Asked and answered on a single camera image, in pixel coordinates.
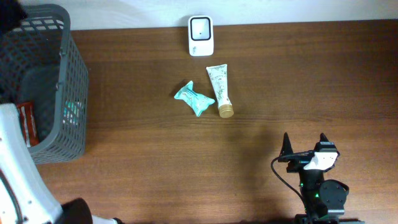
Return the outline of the teal tissue packet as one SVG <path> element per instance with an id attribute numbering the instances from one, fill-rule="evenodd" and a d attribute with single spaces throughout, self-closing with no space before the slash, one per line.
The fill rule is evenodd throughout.
<path id="1" fill-rule="evenodd" d="M 193 82 L 189 81 L 175 95 L 176 100 L 183 100 L 191 107 L 197 117 L 215 103 L 215 100 L 193 90 Z"/>

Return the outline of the green white tissue packet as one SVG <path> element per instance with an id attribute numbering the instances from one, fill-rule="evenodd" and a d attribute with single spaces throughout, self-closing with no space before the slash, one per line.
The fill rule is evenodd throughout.
<path id="1" fill-rule="evenodd" d="M 81 103 L 79 101 L 66 101 L 63 111 L 63 123 L 77 126 L 79 123 Z"/>

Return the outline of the red white snack bar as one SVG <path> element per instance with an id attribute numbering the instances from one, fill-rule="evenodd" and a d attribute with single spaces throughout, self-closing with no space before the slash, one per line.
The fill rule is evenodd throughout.
<path id="1" fill-rule="evenodd" d="M 21 123 L 22 135 L 27 147 L 36 146 L 39 143 L 39 137 L 35 125 L 34 105 L 28 101 L 17 105 L 19 119 Z"/>

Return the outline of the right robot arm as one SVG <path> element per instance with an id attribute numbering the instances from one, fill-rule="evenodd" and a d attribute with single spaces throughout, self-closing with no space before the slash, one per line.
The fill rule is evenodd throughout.
<path id="1" fill-rule="evenodd" d="M 271 161 L 271 169 L 276 177 L 293 190 L 303 203 L 305 213 L 297 214 L 293 223 L 362 223 L 361 220 L 342 220 L 340 218 L 345 214 L 349 187 L 338 180 L 324 178 L 324 173 L 334 168 L 339 156 L 340 153 L 335 144 L 329 141 L 323 133 L 314 149 L 303 152 L 294 152 L 289 135 L 284 134 L 280 154 Z M 277 174 L 274 162 L 286 162 L 288 173 L 298 173 L 300 190 L 293 188 Z"/>

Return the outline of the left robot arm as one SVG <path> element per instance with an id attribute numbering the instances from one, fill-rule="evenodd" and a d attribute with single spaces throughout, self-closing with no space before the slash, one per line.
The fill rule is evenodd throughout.
<path id="1" fill-rule="evenodd" d="M 1 105 L 1 223 L 118 224 L 91 214 L 82 198 L 61 204 L 44 184 L 24 142 L 16 105 Z"/>

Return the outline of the white Pantene tube gold cap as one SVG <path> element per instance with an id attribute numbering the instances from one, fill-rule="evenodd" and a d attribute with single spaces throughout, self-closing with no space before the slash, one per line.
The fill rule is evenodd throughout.
<path id="1" fill-rule="evenodd" d="M 218 102 L 218 112 L 222 118 L 234 115 L 234 109 L 228 96 L 228 65 L 206 67 L 215 96 Z"/>

